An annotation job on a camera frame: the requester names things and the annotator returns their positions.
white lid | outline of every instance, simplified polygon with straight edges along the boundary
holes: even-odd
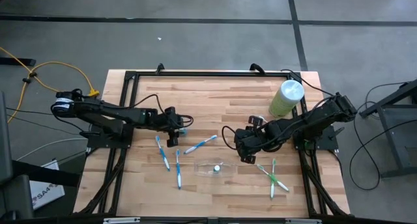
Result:
[[[304,96],[304,88],[295,80],[287,80],[281,85],[281,93],[289,101],[298,102]]]

wooden table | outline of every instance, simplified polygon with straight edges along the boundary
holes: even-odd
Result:
[[[119,104],[124,72],[109,70],[102,93],[105,101]],[[320,87],[317,72],[302,72],[302,77]],[[171,172],[167,172],[162,163],[154,139],[155,135],[159,135],[165,145],[167,134],[135,130],[124,166],[117,215],[308,217],[300,160],[292,140],[288,140],[277,152],[259,152],[256,155],[256,162],[267,171],[271,171],[272,159],[276,158],[278,179],[290,189],[288,193],[276,186],[275,197],[271,200],[270,179],[255,165],[240,162],[237,152],[227,148],[221,138],[222,126],[244,128],[250,115],[262,115],[271,120],[268,106],[283,81],[279,77],[141,77],[137,101],[150,94],[158,94],[163,108],[175,106],[177,113],[191,115],[195,122],[189,127],[188,135],[179,138],[180,146],[164,148]],[[323,95],[307,85],[304,88],[307,106],[311,109]],[[156,100],[152,98],[140,106],[157,108]],[[219,138],[180,157],[182,189],[178,190],[176,149],[183,152],[212,135],[219,135]],[[232,133],[227,131],[226,136],[234,146]],[[102,185],[108,154],[109,150],[103,148],[87,158],[75,212],[84,208]],[[194,175],[194,161],[215,157],[235,163],[237,174],[229,178]],[[349,213],[338,162],[327,151],[318,151],[317,159],[323,186],[341,209]],[[317,192],[311,190],[315,209],[319,211]]]

green toothbrush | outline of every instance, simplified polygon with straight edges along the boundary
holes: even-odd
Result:
[[[282,189],[284,189],[285,191],[289,191],[289,189],[284,184],[282,184],[282,182],[278,181],[278,179],[276,179],[274,175],[270,175],[268,172],[266,172],[262,165],[256,165],[256,166],[258,166],[260,170],[262,170],[266,175],[268,175],[272,181],[278,183],[278,185],[280,185]]]
[[[276,165],[276,160],[274,158],[272,160],[272,176],[274,176],[274,173],[275,173],[275,165]],[[274,181],[271,179],[271,199],[274,198],[274,190],[275,190]]]

gray floor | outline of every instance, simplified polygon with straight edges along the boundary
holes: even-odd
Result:
[[[295,0],[301,20],[417,20],[415,0]],[[241,18],[291,19],[288,0],[4,0],[0,12],[62,16],[141,18]],[[417,27],[319,27],[301,26],[309,70],[319,71],[323,88],[346,94],[355,106],[364,102],[375,85],[413,80],[417,76]],[[82,68],[93,85],[102,90],[110,68],[248,69],[251,63],[267,70],[300,70],[292,25],[214,25],[140,23],[45,23],[0,21],[0,46],[19,57],[42,63],[62,61]],[[15,107],[24,68],[2,66],[0,89]],[[62,90],[82,88],[86,82],[73,70],[44,67],[45,83]],[[397,87],[383,87],[371,94],[378,100]],[[29,86],[22,109],[49,111],[54,94],[37,83]],[[42,115],[18,117],[71,132],[74,128]],[[87,127],[80,121],[77,124]],[[364,141],[382,130],[373,119],[358,117]],[[349,160],[359,147],[352,123],[339,136],[344,182],[352,214],[359,217],[417,222],[417,176],[382,180],[373,191],[362,191],[349,178]],[[14,120],[10,125],[12,153],[17,158],[50,141],[72,137]],[[43,164],[81,151],[74,141],[47,148],[25,159]],[[385,137],[369,149],[381,171],[395,168]],[[364,152],[354,161],[354,177],[372,186],[377,177]]]

yellow cable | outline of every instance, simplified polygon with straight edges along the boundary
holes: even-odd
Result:
[[[44,66],[44,65],[47,65],[47,64],[61,64],[61,65],[65,65],[65,66],[67,66],[67,67],[70,67],[70,68],[73,68],[73,69],[75,69],[75,70],[77,70],[79,73],[81,73],[82,75],[83,75],[83,77],[87,80],[87,83],[89,84],[89,86],[90,86],[90,93],[89,93],[89,96],[98,96],[100,93],[99,93],[99,91],[97,91],[97,90],[95,90],[94,88],[93,88],[93,86],[91,85],[91,82],[90,82],[90,80],[89,80],[89,78],[87,77],[87,75],[85,75],[84,74],[84,72],[81,70],[81,69],[79,69],[79,68],[77,68],[77,67],[75,67],[75,66],[72,66],[72,65],[70,65],[70,64],[66,64],[66,63],[62,63],[62,62],[59,62],[59,61],[50,61],[50,62],[45,62],[45,63],[42,63],[42,64],[39,64],[39,65],[37,65],[37,66],[35,66],[34,68],[32,68],[32,70],[31,69],[29,69],[26,65],[24,65],[18,58],[16,58],[14,55],[12,55],[10,52],[8,52],[7,50],[5,50],[5,49],[3,49],[2,47],[0,47],[0,50],[1,51],[3,51],[3,52],[5,52],[7,55],[9,55],[10,57],[12,57],[13,59],[15,59],[18,63],[20,63],[24,68],[26,68],[26,70],[29,72],[29,74],[31,74],[32,72],[34,72],[36,69],[38,69],[38,68],[40,68],[41,66]],[[51,90],[51,91],[54,91],[54,92],[59,92],[57,89],[54,89],[54,88],[52,88],[52,87],[50,87],[50,86],[48,86],[48,85],[46,85],[46,84],[44,84],[38,77],[34,77],[38,82],[39,82],[39,84],[41,84],[43,87],[45,87],[45,88],[47,88],[47,89],[49,89],[49,90]],[[21,91],[21,93],[20,93],[20,99],[19,99],[19,104],[18,104],[18,106],[17,106],[17,108],[16,108],[16,110],[19,110],[20,109],[20,106],[22,105],[22,101],[23,101],[23,96],[24,96],[24,94],[25,94],[25,91],[26,91],[26,87],[27,87],[27,83],[24,83],[23,84],[23,87],[22,87],[22,91]],[[15,111],[15,112],[13,112],[13,114],[12,114],[12,116],[7,120],[7,123],[10,123],[10,121],[14,118],[14,116],[17,114],[17,112],[18,111]]]

